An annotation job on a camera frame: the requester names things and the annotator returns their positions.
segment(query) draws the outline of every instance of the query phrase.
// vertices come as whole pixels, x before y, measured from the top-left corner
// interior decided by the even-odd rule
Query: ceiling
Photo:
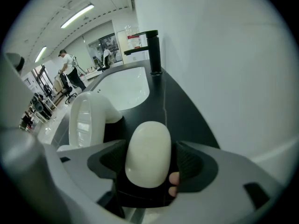
[[[66,28],[60,28],[89,4],[93,4],[94,8]],[[15,52],[24,57],[24,70],[29,72],[57,55],[60,49],[86,31],[110,20],[111,15],[128,10],[132,10],[131,0],[31,0],[11,27],[3,49],[4,52]],[[47,49],[40,61],[35,63],[44,46]]]

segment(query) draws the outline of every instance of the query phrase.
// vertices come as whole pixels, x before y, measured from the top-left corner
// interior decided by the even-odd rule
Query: hand
[[[169,175],[169,181],[171,184],[178,186],[179,184],[179,172],[174,172]],[[176,197],[177,196],[177,187],[170,187],[168,189],[168,193],[170,196]]]

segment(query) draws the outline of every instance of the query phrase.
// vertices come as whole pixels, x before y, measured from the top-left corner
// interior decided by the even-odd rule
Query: fluorescent light
[[[61,28],[66,28],[72,21],[74,21],[75,19],[77,19],[79,16],[81,16],[82,14],[86,13],[87,11],[89,11],[90,9],[94,8],[94,5],[90,4],[87,7],[81,9],[80,11],[78,11],[75,15],[73,15],[69,20],[67,20],[62,26]]]
[[[37,58],[36,58],[36,62],[38,62],[39,58],[41,58],[43,52],[46,50],[47,47],[43,47],[41,52],[38,54]]]

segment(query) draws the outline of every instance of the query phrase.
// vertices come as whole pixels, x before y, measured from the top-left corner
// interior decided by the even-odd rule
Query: white soap
[[[171,138],[167,127],[155,121],[140,124],[128,146],[127,178],[142,188],[156,188],[167,178],[171,160]]]

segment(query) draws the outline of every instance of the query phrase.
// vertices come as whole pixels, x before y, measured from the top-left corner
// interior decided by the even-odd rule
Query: sink basin
[[[112,73],[101,80],[94,91],[106,96],[118,111],[140,105],[150,94],[144,67]]]

